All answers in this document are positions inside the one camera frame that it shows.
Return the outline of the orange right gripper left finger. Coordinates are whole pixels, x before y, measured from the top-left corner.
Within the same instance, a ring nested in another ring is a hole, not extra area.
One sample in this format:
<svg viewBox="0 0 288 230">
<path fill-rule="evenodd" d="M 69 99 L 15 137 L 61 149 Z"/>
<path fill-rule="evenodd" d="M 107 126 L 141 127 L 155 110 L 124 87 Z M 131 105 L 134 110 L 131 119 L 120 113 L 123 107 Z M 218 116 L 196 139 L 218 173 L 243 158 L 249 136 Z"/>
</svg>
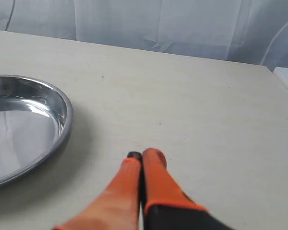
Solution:
<svg viewBox="0 0 288 230">
<path fill-rule="evenodd" d="M 120 169 L 87 208 L 54 230 L 137 230 L 142 155 L 129 152 Z"/>
</svg>

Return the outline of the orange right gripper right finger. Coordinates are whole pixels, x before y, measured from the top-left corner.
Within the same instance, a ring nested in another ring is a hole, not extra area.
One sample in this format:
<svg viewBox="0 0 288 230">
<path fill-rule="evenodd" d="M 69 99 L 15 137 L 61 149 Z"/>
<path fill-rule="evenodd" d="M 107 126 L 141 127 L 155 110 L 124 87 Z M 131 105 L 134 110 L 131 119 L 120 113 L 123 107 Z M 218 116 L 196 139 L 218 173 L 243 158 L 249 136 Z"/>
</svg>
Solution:
<svg viewBox="0 0 288 230">
<path fill-rule="evenodd" d="M 230 230 L 208 210 L 192 201 L 167 171 L 164 154 L 154 148 L 142 153 L 145 230 Z"/>
</svg>

